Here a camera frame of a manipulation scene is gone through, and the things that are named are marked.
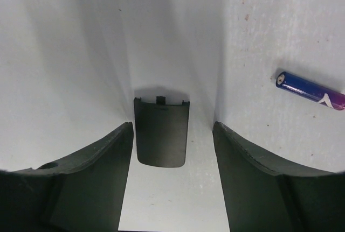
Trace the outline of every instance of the black plastic part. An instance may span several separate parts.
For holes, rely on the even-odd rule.
[[[231,231],[345,231],[345,174],[281,158],[215,123]]]
[[[134,99],[138,160],[157,167],[181,167],[185,162],[189,102],[165,105],[158,96],[156,104]]]
[[[54,164],[0,171],[0,230],[117,231],[132,147],[125,123]]]

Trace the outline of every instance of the white curved wall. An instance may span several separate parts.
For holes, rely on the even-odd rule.
[[[344,92],[344,1],[0,0],[0,168],[94,142],[133,120],[134,96],[183,95],[186,164],[143,166],[134,149],[120,228],[226,231],[215,119],[297,163],[345,169],[343,113],[274,85],[284,69]]]

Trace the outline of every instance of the white surface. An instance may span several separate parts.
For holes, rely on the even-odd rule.
[[[213,120],[345,170],[344,113],[274,86],[284,69],[344,92],[344,1],[0,0],[0,168],[72,153],[166,91],[191,101],[186,163],[144,166],[134,149],[120,229],[227,231]]]

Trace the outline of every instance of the white backdrop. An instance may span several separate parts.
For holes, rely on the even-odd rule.
[[[344,113],[274,85],[343,91],[345,0],[0,0],[0,168],[37,168],[133,120],[134,96],[191,102],[186,163],[132,156],[120,229],[227,231],[211,127],[345,170]]]

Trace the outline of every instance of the curved black plastic piece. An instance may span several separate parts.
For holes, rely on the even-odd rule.
[[[1,231],[117,231],[132,123],[37,170],[0,171]]]
[[[134,99],[138,160],[149,166],[181,167],[185,162],[189,102],[166,105],[158,96],[156,104]]]
[[[281,158],[215,123],[231,231],[345,231],[345,174]]]

